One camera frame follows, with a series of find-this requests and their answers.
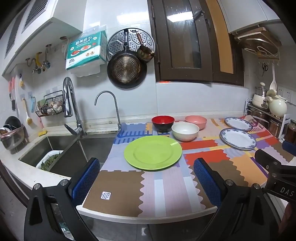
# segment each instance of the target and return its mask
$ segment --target white plate with blue rim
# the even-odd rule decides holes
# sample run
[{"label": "white plate with blue rim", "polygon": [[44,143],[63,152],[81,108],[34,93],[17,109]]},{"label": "white plate with blue rim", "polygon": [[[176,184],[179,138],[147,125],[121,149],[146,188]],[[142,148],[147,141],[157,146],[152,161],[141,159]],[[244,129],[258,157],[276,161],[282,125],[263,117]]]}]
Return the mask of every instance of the white plate with blue rim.
[{"label": "white plate with blue rim", "polygon": [[254,137],[239,129],[223,129],[220,132],[220,137],[226,144],[240,150],[253,150],[257,146],[257,141]]},{"label": "white plate with blue rim", "polygon": [[253,129],[250,122],[237,117],[227,117],[224,122],[226,125],[242,131],[250,131]]}]

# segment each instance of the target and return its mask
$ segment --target frying pan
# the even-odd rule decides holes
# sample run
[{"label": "frying pan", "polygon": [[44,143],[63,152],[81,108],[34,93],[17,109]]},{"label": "frying pan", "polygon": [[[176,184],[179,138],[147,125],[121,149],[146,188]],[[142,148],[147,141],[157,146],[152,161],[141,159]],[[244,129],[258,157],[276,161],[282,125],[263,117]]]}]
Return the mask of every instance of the frying pan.
[{"label": "frying pan", "polygon": [[141,44],[141,46],[137,50],[137,56],[140,60],[144,62],[149,62],[151,59],[154,58],[155,53],[148,47],[144,46],[141,35],[137,33],[137,38]]},{"label": "frying pan", "polygon": [[110,81],[119,88],[133,88],[144,80],[147,65],[137,57],[136,51],[128,46],[128,29],[124,30],[123,51],[117,52],[110,59],[107,74]]}]

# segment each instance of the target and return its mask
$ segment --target scissors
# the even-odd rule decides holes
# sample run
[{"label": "scissors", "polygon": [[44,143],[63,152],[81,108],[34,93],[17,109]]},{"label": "scissors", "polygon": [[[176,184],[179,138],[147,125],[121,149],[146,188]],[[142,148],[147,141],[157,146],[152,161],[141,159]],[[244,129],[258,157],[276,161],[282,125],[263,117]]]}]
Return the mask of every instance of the scissors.
[{"label": "scissors", "polygon": [[262,77],[264,75],[264,72],[266,72],[268,70],[268,66],[265,63],[262,63],[262,69],[263,69],[263,73],[262,73]]}]

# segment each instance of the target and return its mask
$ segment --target window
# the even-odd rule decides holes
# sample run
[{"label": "window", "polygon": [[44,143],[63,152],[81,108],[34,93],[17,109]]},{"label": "window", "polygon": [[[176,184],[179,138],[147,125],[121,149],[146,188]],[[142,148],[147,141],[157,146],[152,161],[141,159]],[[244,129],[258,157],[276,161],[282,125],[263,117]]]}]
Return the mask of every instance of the window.
[{"label": "window", "polygon": [[244,84],[242,51],[228,34],[217,0],[148,0],[148,5],[157,81]]}]

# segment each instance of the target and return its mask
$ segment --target paper towel package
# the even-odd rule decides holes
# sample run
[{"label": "paper towel package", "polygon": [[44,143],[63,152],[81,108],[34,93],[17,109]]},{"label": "paper towel package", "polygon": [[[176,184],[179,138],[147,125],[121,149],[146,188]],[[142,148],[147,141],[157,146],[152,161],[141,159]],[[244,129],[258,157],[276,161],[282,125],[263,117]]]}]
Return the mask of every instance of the paper towel package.
[{"label": "paper towel package", "polygon": [[66,70],[77,77],[100,72],[100,65],[106,62],[107,37],[105,31],[84,36],[68,46]]}]

